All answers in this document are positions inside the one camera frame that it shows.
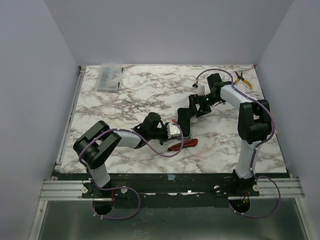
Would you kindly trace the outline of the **red black utility knife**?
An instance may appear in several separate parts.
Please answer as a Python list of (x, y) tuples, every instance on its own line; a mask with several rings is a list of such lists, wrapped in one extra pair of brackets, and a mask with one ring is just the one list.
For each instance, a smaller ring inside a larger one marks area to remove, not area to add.
[(183, 143), (177, 143), (170, 146), (167, 150), (169, 152), (177, 152), (179, 149), (195, 147), (198, 144), (198, 139), (192, 138), (188, 140), (184, 140)]

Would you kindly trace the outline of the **black grey umbrella case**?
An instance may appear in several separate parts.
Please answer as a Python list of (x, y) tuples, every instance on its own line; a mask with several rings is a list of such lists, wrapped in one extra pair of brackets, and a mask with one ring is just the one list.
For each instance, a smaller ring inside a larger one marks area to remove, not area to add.
[(191, 118), (194, 116), (195, 111), (190, 108), (180, 107), (177, 110), (177, 123), (185, 139), (191, 138)]

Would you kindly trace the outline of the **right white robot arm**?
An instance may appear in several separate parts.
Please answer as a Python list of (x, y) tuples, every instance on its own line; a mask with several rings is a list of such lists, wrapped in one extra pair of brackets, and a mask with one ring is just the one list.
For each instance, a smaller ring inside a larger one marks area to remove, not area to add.
[(233, 81), (222, 81), (218, 73), (207, 77), (210, 93), (196, 80), (192, 85), (196, 94), (188, 97), (186, 118), (199, 118), (210, 113), (214, 104), (229, 103), (238, 110), (237, 130), (241, 138), (241, 150), (235, 174), (240, 180), (254, 177), (254, 167), (261, 145), (267, 142), (275, 130), (270, 116), (270, 105), (265, 99), (255, 99), (235, 87)]

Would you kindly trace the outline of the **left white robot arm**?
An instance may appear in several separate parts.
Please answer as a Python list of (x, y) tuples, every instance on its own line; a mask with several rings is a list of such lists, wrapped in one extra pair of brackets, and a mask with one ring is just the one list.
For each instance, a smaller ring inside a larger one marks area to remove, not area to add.
[(121, 131), (100, 120), (75, 141), (73, 150), (95, 184), (104, 188), (111, 180), (105, 162), (116, 147), (140, 149), (150, 140), (163, 144), (180, 133), (174, 123), (163, 123), (155, 112), (149, 113), (137, 126)]

